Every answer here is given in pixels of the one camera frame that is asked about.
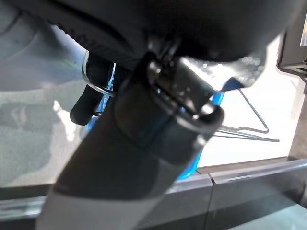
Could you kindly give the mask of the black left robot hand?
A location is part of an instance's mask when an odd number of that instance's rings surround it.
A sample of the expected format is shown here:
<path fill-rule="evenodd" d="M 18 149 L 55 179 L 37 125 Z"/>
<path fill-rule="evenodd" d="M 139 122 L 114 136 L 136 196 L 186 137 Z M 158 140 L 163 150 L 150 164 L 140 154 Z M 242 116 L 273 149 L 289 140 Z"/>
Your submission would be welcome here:
<path fill-rule="evenodd" d="M 132 230 L 221 126 L 210 97 L 251 86 L 302 0 L 15 0 L 132 74 L 49 192 L 38 230 Z"/>

